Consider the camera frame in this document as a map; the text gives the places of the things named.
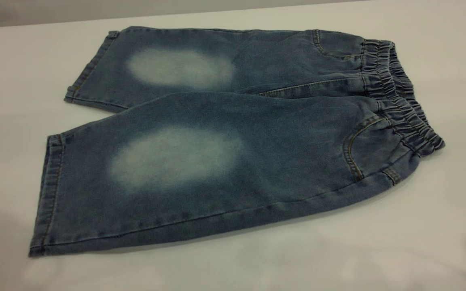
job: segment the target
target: gray wall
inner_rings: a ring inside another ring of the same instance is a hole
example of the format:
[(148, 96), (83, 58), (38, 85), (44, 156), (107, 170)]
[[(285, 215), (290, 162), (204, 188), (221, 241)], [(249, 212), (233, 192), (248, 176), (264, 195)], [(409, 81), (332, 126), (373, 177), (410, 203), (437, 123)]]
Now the gray wall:
[(0, 26), (360, 0), (0, 0)]

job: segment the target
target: faded knee patch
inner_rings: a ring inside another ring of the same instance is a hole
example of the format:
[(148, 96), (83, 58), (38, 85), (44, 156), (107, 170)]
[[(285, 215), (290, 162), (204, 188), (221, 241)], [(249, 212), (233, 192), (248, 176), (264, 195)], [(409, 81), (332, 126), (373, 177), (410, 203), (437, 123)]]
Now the faded knee patch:
[(194, 50), (148, 48), (135, 53), (127, 67), (139, 81), (159, 86), (183, 86), (196, 90), (228, 86), (235, 67), (229, 59)]
[(226, 133), (165, 127), (133, 139), (111, 159), (109, 176), (124, 188), (176, 188), (221, 177), (237, 164), (242, 141)]

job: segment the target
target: white table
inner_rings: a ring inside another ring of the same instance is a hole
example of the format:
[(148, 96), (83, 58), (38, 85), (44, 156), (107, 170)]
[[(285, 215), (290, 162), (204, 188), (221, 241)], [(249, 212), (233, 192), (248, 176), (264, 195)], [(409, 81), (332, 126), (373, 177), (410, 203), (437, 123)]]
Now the white table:
[[(46, 136), (110, 115), (65, 103), (65, 90), (107, 31), (129, 25), (393, 40), (447, 147), (392, 190), (341, 210), (184, 243), (29, 259)], [(0, 291), (66, 290), (466, 290), (466, 0), (0, 27)]]

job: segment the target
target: elastic waistband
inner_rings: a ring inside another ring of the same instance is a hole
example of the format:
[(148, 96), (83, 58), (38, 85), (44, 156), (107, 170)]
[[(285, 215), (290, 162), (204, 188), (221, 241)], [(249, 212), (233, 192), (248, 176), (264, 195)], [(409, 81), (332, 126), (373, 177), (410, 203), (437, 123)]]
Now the elastic waistband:
[(379, 101), (380, 113), (402, 137), (405, 145), (420, 156), (443, 148), (445, 142), (431, 128), (415, 100), (413, 84), (396, 57), (394, 43), (365, 40), (361, 62), (366, 91)]

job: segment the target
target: jeans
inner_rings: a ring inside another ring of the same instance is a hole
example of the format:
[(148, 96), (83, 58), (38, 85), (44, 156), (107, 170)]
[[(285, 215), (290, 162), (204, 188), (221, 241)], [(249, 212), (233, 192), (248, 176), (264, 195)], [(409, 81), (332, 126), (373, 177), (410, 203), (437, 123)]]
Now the jeans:
[(48, 137), (29, 256), (188, 240), (333, 210), (444, 146), (391, 41), (320, 30), (110, 32)]

